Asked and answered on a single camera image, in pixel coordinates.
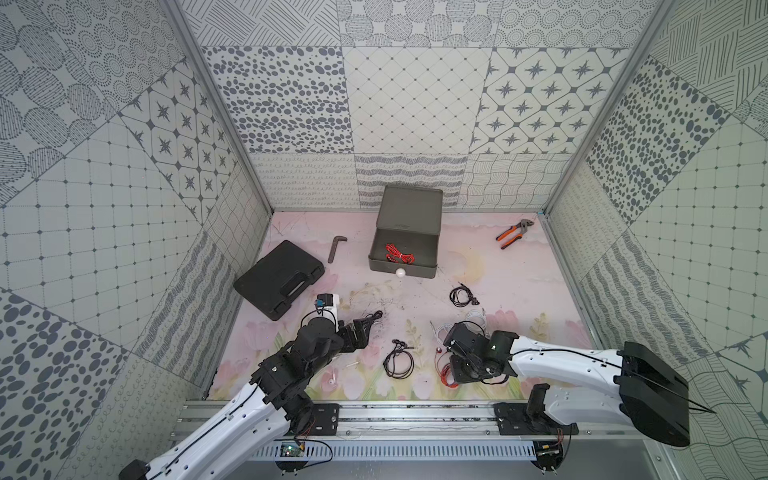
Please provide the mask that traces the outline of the red earphones long bundle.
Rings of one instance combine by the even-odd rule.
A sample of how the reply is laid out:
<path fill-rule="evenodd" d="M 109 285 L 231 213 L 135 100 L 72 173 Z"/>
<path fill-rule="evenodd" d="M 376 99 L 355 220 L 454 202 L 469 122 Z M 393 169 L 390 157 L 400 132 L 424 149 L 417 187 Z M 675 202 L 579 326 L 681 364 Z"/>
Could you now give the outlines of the red earphones long bundle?
<path fill-rule="evenodd" d="M 450 352 L 447 352 L 442 347 L 437 347 L 433 365 L 443 386 L 449 389 L 456 389 L 459 386 L 453 375 Z"/>

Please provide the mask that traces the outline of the red earphones small bundle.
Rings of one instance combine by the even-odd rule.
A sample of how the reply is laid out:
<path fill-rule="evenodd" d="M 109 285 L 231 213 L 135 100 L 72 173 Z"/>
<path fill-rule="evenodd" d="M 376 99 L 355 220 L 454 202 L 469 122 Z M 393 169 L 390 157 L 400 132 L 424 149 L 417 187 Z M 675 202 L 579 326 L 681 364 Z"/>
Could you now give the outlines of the red earphones small bundle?
<path fill-rule="evenodd" d="M 415 261 L 413 254 L 406 254 L 401 252 L 394 244 L 387 243 L 385 245 L 386 259 L 392 263 L 402 263 L 411 265 Z"/>

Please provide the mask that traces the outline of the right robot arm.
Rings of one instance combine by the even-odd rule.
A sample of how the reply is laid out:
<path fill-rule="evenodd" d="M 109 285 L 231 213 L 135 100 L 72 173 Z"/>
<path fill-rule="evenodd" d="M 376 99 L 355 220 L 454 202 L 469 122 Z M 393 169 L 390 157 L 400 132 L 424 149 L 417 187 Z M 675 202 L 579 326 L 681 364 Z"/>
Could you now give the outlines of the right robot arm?
<path fill-rule="evenodd" d="M 514 332 L 454 324 L 443 341 L 455 385 L 534 379 L 524 404 L 494 407 L 501 433 L 575 435 L 582 423 L 626 425 L 673 447 L 690 444 L 690 415 L 712 413 L 691 399 L 688 382 L 648 347 L 577 349 Z"/>

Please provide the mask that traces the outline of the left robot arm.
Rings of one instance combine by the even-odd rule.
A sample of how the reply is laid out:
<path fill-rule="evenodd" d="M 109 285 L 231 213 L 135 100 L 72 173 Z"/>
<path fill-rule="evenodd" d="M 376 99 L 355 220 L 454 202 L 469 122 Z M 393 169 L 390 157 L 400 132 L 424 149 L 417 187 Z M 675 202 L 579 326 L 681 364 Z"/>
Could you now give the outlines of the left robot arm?
<path fill-rule="evenodd" d="M 312 378 L 341 353 L 368 346 L 380 310 L 350 322 L 331 311 L 305 321 L 294 340 L 263 360 L 234 399 L 166 453 L 135 459 L 120 479 L 222 479 L 257 450 L 286 434 L 311 429 Z"/>

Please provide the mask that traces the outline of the white earphones left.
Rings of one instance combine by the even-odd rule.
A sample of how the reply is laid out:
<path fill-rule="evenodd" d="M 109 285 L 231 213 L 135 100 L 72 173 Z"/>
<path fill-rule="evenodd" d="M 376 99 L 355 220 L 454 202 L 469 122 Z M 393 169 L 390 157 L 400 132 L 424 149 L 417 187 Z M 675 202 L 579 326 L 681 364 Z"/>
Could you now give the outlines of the white earphones left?
<path fill-rule="evenodd" d="M 335 357 L 322 372 L 320 384 L 322 387 L 336 388 L 340 384 L 344 370 L 355 367 L 359 363 L 357 353 L 345 352 Z"/>

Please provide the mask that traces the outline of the white earphones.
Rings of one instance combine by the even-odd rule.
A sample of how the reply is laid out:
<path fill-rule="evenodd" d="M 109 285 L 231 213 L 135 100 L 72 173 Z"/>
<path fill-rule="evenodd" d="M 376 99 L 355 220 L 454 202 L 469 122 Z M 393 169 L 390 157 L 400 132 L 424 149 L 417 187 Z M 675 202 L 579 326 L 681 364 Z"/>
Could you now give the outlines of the white earphones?
<path fill-rule="evenodd" d="M 465 320 L 480 329 L 485 330 L 487 328 L 487 319 L 483 308 L 470 309 L 465 316 Z"/>
<path fill-rule="evenodd" d="M 340 384 L 344 370 L 355 367 L 359 363 L 357 353 L 345 352 L 335 357 L 322 372 L 320 384 L 322 387 L 336 388 Z"/>
<path fill-rule="evenodd" d="M 451 332 L 453 331 L 454 327 L 456 326 L 456 323 L 443 323 L 443 324 L 437 324 L 434 322 L 430 322 L 430 326 L 433 332 L 433 335 L 438 342 L 439 345 L 445 345 L 445 342 L 447 339 L 450 338 Z"/>

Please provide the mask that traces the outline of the white earphones right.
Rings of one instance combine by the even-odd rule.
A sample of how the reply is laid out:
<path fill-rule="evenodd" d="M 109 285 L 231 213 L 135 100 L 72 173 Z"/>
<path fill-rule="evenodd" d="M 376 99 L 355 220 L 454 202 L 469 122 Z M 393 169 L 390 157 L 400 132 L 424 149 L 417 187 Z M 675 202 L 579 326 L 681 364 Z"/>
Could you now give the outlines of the white earphones right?
<path fill-rule="evenodd" d="M 483 308 L 470 309 L 465 316 L 465 320 L 480 329 L 485 330 L 487 328 L 487 319 Z"/>

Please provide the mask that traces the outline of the white earphones centre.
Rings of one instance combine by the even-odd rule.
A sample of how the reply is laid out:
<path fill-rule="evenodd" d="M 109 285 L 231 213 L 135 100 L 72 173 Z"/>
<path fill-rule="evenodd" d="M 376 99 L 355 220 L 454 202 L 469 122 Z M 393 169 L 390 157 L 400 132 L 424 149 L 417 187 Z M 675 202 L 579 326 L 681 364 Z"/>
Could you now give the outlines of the white earphones centre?
<path fill-rule="evenodd" d="M 451 332 L 453 331 L 454 327 L 456 326 L 456 323 L 443 323 L 443 324 L 437 324 L 434 322 L 430 322 L 430 326 L 433 332 L 433 335 L 438 342 L 439 345 L 445 345 L 445 342 L 447 339 L 450 338 Z"/>

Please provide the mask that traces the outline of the black earphones front loop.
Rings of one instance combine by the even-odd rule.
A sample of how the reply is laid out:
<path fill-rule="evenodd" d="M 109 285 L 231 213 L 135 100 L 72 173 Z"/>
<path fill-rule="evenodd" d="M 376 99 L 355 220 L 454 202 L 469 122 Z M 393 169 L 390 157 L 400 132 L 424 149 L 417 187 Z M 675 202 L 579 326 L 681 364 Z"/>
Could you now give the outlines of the black earphones front loop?
<path fill-rule="evenodd" d="M 415 360 L 411 353 L 412 347 L 399 339 L 393 339 L 392 344 L 392 350 L 383 361 L 384 372 L 394 380 L 408 379 L 415 370 Z"/>

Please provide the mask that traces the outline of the black plastic tool case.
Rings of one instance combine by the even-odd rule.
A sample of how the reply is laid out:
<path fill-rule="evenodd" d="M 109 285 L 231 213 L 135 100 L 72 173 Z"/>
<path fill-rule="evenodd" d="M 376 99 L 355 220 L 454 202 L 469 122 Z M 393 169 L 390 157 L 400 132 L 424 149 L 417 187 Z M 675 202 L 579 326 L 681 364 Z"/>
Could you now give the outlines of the black plastic tool case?
<path fill-rule="evenodd" d="M 277 321 L 325 273 L 322 261 L 282 241 L 234 282 L 234 289 L 268 319 Z"/>

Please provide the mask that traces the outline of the dark hex key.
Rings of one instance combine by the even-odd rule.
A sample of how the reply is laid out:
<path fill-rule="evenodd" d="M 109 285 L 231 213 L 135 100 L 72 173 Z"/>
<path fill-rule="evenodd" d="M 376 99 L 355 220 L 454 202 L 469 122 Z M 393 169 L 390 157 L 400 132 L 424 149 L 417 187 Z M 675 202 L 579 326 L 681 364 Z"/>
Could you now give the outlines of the dark hex key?
<path fill-rule="evenodd" d="M 332 239 L 331 247 L 330 247 L 328 258 L 327 258 L 328 264 L 332 264 L 334 262 L 339 244 L 347 241 L 348 239 L 342 235 L 337 235 Z"/>

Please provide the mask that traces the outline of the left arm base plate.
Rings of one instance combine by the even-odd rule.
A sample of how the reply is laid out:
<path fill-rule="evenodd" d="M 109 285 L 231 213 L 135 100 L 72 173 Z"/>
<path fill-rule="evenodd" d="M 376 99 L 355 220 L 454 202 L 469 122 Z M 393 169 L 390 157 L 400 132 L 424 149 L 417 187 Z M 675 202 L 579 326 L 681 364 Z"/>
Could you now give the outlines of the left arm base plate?
<path fill-rule="evenodd" d="M 340 405 L 320 403 L 305 405 L 290 416 L 290 434 L 295 437 L 335 436 L 338 430 Z"/>

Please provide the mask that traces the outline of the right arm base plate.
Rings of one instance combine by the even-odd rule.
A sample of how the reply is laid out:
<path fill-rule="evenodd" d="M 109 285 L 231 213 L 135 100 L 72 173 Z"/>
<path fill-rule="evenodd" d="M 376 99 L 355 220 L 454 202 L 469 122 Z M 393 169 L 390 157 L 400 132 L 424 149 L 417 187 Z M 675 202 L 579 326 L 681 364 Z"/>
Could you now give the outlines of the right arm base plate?
<path fill-rule="evenodd" d="M 496 424 L 502 436 L 576 435 L 576 423 L 562 424 L 546 413 L 544 401 L 551 386 L 536 384 L 525 404 L 501 402 L 493 405 Z"/>

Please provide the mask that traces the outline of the aluminium mounting rail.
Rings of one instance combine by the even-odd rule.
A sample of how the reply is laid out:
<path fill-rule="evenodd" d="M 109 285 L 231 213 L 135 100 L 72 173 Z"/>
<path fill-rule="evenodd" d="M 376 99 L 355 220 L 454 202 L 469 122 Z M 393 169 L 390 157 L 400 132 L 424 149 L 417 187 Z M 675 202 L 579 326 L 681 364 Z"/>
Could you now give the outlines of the aluminium mounting rail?
<path fill-rule="evenodd" d="M 395 440 L 395 439 L 555 439 L 557 435 L 502 436 L 493 411 L 494 401 L 340 401 L 338 430 L 335 436 L 310 436 L 320 440 Z M 643 440 L 632 427 L 580 422 L 573 440 Z"/>

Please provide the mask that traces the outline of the drawer cabinet frame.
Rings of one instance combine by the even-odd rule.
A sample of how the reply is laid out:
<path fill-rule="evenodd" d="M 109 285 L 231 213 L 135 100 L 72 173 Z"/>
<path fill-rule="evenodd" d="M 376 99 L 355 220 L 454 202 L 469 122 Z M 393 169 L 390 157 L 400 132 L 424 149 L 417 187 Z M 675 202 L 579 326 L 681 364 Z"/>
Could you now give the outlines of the drawer cabinet frame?
<path fill-rule="evenodd" d="M 441 230 L 443 191 L 410 185 L 387 185 L 376 227 L 382 230 L 438 235 Z"/>

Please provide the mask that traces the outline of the orange handled pliers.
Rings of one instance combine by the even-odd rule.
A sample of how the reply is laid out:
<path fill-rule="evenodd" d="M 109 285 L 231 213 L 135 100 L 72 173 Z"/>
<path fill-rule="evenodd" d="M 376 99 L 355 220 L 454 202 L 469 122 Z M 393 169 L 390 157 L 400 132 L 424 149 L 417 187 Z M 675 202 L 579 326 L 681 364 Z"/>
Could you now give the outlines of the orange handled pliers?
<path fill-rule="evenodd" d="M 521 240 L 525 233 L 531 228 L 535 222 L 530 219 L 522 219 L 515 225 L 512 225 L 504 232 L 500 233 L 495 241 L 500 244 L 500 249 L 505 250 L 518 240 Z"/>

